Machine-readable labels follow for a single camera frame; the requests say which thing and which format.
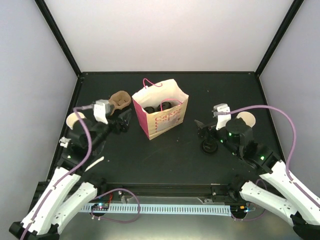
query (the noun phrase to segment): gray floor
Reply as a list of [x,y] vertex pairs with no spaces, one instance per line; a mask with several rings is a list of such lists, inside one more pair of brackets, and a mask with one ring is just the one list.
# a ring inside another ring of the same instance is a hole
[[[112,217],[128,220],[129,215]],[[141,215],[130,224],[92,220],[78,213],[63,231],[61,240],[299,240],[281,218],[267,212],[252,222],[234,222],[224,216]]]

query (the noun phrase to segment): pink side of bag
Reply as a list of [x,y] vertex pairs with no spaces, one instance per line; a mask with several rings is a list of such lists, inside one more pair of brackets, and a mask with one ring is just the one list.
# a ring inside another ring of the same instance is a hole
[[147,114],[143,111],[142,107],[134,99],[132,100],[133,100],[133,105],[135,108],[136,115],[138,116],[139,124],[149,138]]

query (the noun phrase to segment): black pole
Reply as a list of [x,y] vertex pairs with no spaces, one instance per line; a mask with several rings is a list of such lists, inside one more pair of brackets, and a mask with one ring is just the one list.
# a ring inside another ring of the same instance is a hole
[[271,44],[269,45],[267,51],[265,52],[258,68],[255,71],[255,74],[259,77],[265,67],[267,66],[272,54],[276,50],[278,44],[280,43],[282,37],[285,35],[290,23],[294,19],[296,13],[298,12],[300,6],[304,0],[294,0],[293,3],[291,4],[288,12],[286,13],[279,29],[276,31],[276,34],[274,35]]
[[46,20],[47,24],[49,25],[53,35],[55,36],[56,40],[58,41],[62,51],[64,52],[64,55],[68,59],[71,67],[73,68],[73,71],[75,72],[75,75],[79,77],[81,75],[80,68],[78,67],[78,64],[72,55],[64,37],[62,36],[62,33],[60,32],[54,17],[51,15],[51,12],[45,3],[45,0],[34,0],[35,3],[38,5],[38,8],[40,9],[44,19]]

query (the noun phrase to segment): pink cable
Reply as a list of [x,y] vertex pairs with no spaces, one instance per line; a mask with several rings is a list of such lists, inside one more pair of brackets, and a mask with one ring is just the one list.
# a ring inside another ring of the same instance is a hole
[[[82,118],[80,117],[79,113],[77,110],[87,110],[87,109],[92,109],[94,107],[93,104],[91,105],[87,105],[87,106],[79,106],[79,107],[74,107],[73,108],[73,112],[75,113],[76,117],[78,118],[81,126],[83,127],[83,130],[85,132],[86,138],[87,138],[87,142],[88,142],[88,150],[86,152],[86,155],[84,157],[84,159],[74,168],[72,168],[70,171],[68,171],[65,175],[63,175],[58,181],[56,181],[56,183],[53,185],[53,187],[56,187],[66,176],[74,173],[77,169],[79,169],[90,157],[91,151],[92,151],[92,139],[90,136],[90,132],[89,129],[87,128],[85,122],[82,120]],[[42,201],[40,202],[39,206],[37,207],[37,209],[34,211],[34,214],[31,218],[31,221],[34,221],[35,218],[37,217],[37,214],[39,213],[41,207],[44,205],[45,201],[48,199],[49,195],[51,194],[53,190],[50,189],[47,194],[44,196],[44,198],[42,199]],[[20,240],[24,240],[29,228],[31,227],[32,223],[29,223],[27,225],[27,227],[25,228],[25,230],[23,231]]]
[[156,86],[156,87],[158,87],[158,88],[159,88],[159,87],[162,87],[162,83],[160,84],[160,86],[157,86],[157,85],[155,85],[153,82],[149,81],[147,78],[144,78],[144,79],[143,79],[143,87],[144,87],[145,89],[147,88],[145,81],[149,82],[150,84],[152,84],[152,85],[154,85],[154,86]]
[[[296,147],[296,141],[297,141],[297,131],[296,131],[296,127],[294,125],[294,122],[292,121],[292,119],[282,110],[274,107],[274,106],[268,106],[268,105],[253,105],[253,106],[246,106],[246,107],[242,107],[239,108],[237,110],[231,111],[231,112],[217,112],[217,115],[228,115],[228,114],[236,114],[242,111],[246,111],[246,110],[250,110],[250,109],[271,109],[271,110],[275,110],[279,113],[281,113],[282,115],[284,115],[286,117],[286,119],[289,121],[291,128],[292,128],[292,133],[293,133],[293,141],[292,141],[292,146],[291,146],[291,150],[289,152],[289,155],[287,157],[286,160],[286,164],[285,164],[285,172],[288,176],[288,178],[290,179],[290,181],[293,180],[291,173],[289,171],[289,164],[292,158],[292,155],[294,153],[295,147]],[[313,202],[318,208],[320,208],[320,204],[314,200],[298,183],[293,182],[293,184],[311,201]]]
[[[264,185],[265,190],[268,190],[266,183],[265,183],[261,178],[259,178],[259,179],[255,182],[255,185],[258,185],[259,182],[262,182],[263,185]],[[250,218],[250,219],[236,218],[232,213],[231,213],[231,217],[232,217],[235,221],[251,222],[251,221],[255,221],[255,220],[258,220],[258,219],[262,218],[262,217],[265,215],[265,213],[266,213],[266,210],[263,209],[263,212],[262,212],[259,216],[256,216],[256,217],[254,217],[254,218]]]
[[[127,192],[127,193],[130,193],[130,194],[134,197],[134,199],[136,200],[136,203],[138,204],[138,212],[137,212],[136,216],[135,216],[133,219],[128,220],[128,221],[121,221],[121,220],[116,220],[116,219],[112,219],[112,218],[108,218],[108,217],[100,217],[100,219],[102,219],[102,220],[108,220],[108,221],[115,222],[115,223],[118,223],[118,224],[129,224],[129,223],[133,223],[134,221],[136,221],[136,220],[139,218],[141,208],[140,208],[140,202],[139,202],[137,196],[136,196],[133,192],[129,191],[128,189],[125,189],[125,188],[112,189],[112,190],[110,190],[110,191],[107,191],[107,192],[105,192],[105,193],[97,196],[94,200],[99,199],[99,198],[102,198],[102,197],[104,197],[105,195],[108,195],[108,194],[113,193],[113,192],[116,192],[116,191],[125,191],[125,192]],[[96,219],[99,218],[98,216],[94,216],[94,209],[92,209],[92,211],[91,211],[91,216],[92,216],[93,218],[96,218]]]
[[163,100],[161,101],[161,103],[160,103],[161,112],[162,112],[162,103],[163,103],[164,101],[177,101],[177,102],[179,102],[180,104],[182,104],[181,101],[179,101],[178,99],[175,99],[175,98],[166,98],[166,99],[163,99]]

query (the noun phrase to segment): white backdrop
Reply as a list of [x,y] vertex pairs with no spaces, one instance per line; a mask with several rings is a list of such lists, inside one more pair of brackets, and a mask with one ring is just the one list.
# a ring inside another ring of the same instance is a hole
[[255,71],[293,0],[46,0],[81,71]]

